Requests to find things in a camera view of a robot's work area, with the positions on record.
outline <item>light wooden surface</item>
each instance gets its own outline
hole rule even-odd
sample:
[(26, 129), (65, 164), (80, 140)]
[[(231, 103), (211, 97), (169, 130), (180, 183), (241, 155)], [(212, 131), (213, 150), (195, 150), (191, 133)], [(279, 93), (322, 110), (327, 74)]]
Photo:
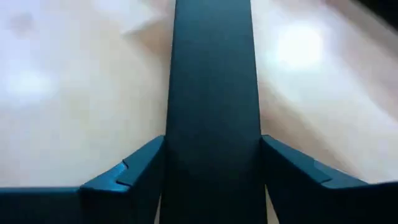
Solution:
[(0, 1), (0, 186), (81, 185), (165, 132), (173, 7)]
[[(80, 185), (165, 131), (172, 0), (0, 2), (0, 186)], [(263, 134), (398, 179), (398, 37), (351, 1), (252, 0)]]

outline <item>wooden tabletop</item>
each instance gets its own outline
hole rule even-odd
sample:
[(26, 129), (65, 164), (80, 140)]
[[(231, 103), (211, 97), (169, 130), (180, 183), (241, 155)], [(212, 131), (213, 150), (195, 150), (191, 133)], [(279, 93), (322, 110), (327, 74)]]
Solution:
[[(80, 185), (165, 131), (172, 0), (0, 3), (0, 186)], [(398, 38), (351, 1), (252, 0), (262, 132), (398, 179)]]

